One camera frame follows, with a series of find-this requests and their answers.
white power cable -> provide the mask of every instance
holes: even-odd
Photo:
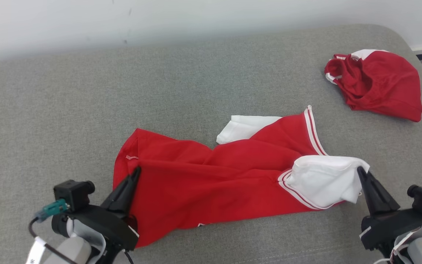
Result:
[[[388,259],[387,258],[381,258],[381,259],[377,260],[376,262],[374,262],[373,264],[379,264],[382,261],[390,261],[390,259],[389,258]]]

white stripe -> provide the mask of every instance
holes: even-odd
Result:
[[[310,123],[310,119],[308,117],[308,109],[309,109],[309,107],[312,108],[311,106],[308,106],[307,109],[304,111],[305,124],[307,126],[308,138],[310,139],[310,142],[312,143],[312,147],[314,148],[315,152],[317,152],[320,156],[323,156],[323,153],[317,147],[317,144],[315,143],[314,136],[312,134],[312,124]]]
[[[293,190],[291,190],[291,189],[289,189],[289,188],[287,188],[286,187],[286,185],[284,184],[284,181],[281,181],[281,182],[279,182],[280,183],[280,186],[281,187],[283,187],[283,189],[285,189],[289,194],[291,194],[294,198],[296,198],[301,204],[303,204],[303,205],[305,205],[305,206],[307,206],[308,208],[310,208],[310,209],[313,209],[313,210],[318,210],[317,208],[315,208],[315,207],[312,207],[310,204],[308,204],[308,203],[306,203],[301,197],[299,197],[298,195],[297,195],[297,193],[296,192],[294,192]]]
[[[283,187],[283,189],[285,189],[288,193],[290,193],[294,198],[296,198],[300,203],[314,210],[325,210],[335,205],[333,203],[327,207],[320,207],[320,206],[310,203],[310,199],[307,199],[305,196],[300,194],[296,189],[293,189],[290,186],[285,184],[286,180],[289,177],[291,177],[291,172],[292,172],[292,169],[286,173],[281,174],[280,177],[278,178],[278,181],[279,181],[280,186]]]
[[[353,60],[355,60],[355,61],[357,61],[357,60],[359,60],[359,59],[361,59],[361,60],[365,60],[365,59],[367,59],[367,57],[369,57],[369,55],[371,55],[373,52],[375,52],[375,51],[384,51],[384,52],[388,52],[387,50],[384,50],[384,49],[362,49],[362,50],[358,50],[358,51],[356,51],[356,52],[353,52],[352,54],[351,54],[351,59],[353,59]]]
[[[330,74],[330,72],[327,72],[326,74],[325,74],[325,78],[327,78],[327,80],[329,81],[329,82],[331,82],[332,84],[336,84],[335,82],[334,82],[334,80],[335,80],[335,77],[333,77],[331,74]]]
[[[322,147],[322,144],[320,143],[320,140],[318,140],[317,129],[315,129],[314,114],[312,113],[312,107],[311,106],[308,107],[308,113],[309,113],[310,117],[312,118],[311,122],[312,122],[312,127],[314,129],[314,137],[315,137],[315,140],[317,141],[317,143],[319,145],[319,149],[325,156],[328,156],[328,154],[325,152],[325,150],[323,150],[323,147]]]
[[[362,233],[359,235],[359,238],[361,238],[363,235],[365,235],[367,232],[369,232],[370,229],[372,229],[372,227],[369,226],[364,231],[362,231]]]
[[[139,238],[139,234],[132,228],[132,227],[130,227],[130,226],[128,226],[129,227],[129,229],[131,229],[131,231],[133,231],[133,233],[134,234],[136,234],[136,236]]]

teal connector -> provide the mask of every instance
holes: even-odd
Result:
[[[67,204],[64,199],[59,199],[51,204],[43,207],[42,210],[38,211],[35,214],[35,217],[38,217],[37,222],[41,223],[48,219],[50,216],[57,215],[61,212],[65,212],[67,210]]]

red and white striped trim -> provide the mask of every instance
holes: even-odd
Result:
[[[367,57],[369,57],[369,55],[371,55],[373,52],[375,51],[382,51],[382,52],[388,52],[387,50],[384,49],[362,49],[362,50],[358,50],[356,52],[351,53],[351,59],[358,61],[358,60],[365,60],[367,59]],[[333,55],[333,58],[335,59],[341,59],[341,60],[345,60],[346,59],[346,55],[342,55],[342,54],[335,54]],[[339,75],[339,76],[332,76],[330,74],[330,72],[327,72],[325,74],[325,77],[327,78],[328,81],[330,81],[332,84],[334,85],[338,85],[335,80],[341,79],[343,76]]]
[[[279,182],[280,186],[283,187],[283,189],[288,191],[288,193],[290,193],[294,198],[296,198],[301,204],[303,204],[303,205],[305,205],[308,208],[313,209],[313,210],[325,210],[325,209],[328,209],[328,208],[332,207],[333,205],[335,205],[333,203],[333,204],[331,204],[330,206],[327,206],[327,207],[317,206],[317,205],[313,204],[305,196],[303,196],[301,193],[299,193],[296,189],[294,189],[293,187],[288,185],[286,183],[286,181],[291,177],[292,171],[293,171],[292,169],[289,169],[286,172],[283,172],[283,174],[281,174],[280,177],[278,178],[278,182]]]
[[[320,140],[318,140],[317,130],[315,129],[314,114],[312,113],[311,105],[307,106],[307,109],[304,111],[304,116],[305,124],[307,125],[308,137],[312,143],[312,147],[319,155],[328,156],[325,150],[323,150],[322,144],[320,144]]]
[[[314,148],[315,152],[317,152],[321,156],[328,156],[328,154],[323,150],[322,144],[320,143],[320,140],[318,139],[317,130],[315,129],[315,119],[314,114],[312,112],[312,106],[308,105],[307,109],[304,111],[304,117],[305,117],[305,124],[307,126],[307,133],[308,137],[310,139],[310,142],[312,144],[312,147]],[[301,204],[307,206],[310,209],[313,210],[323,210],[330,208],[334,204],[328,206],[328,207],[320,207],[312,202],[310,202],[309,199],[304,197],[302,194],[300,194],[296,189],[291,187],[286,183],[286,181],[291,177],[292,169],[288,169],[287,171],[283,172],[278,177],[278,182],[283,189],[285,189],[288,193],[290,193],[294,198],[296,198]]]

white wall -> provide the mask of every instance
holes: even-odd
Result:
[[[0,60],[342,23],[385,25],[422,50],[422,0],[0,0]]]

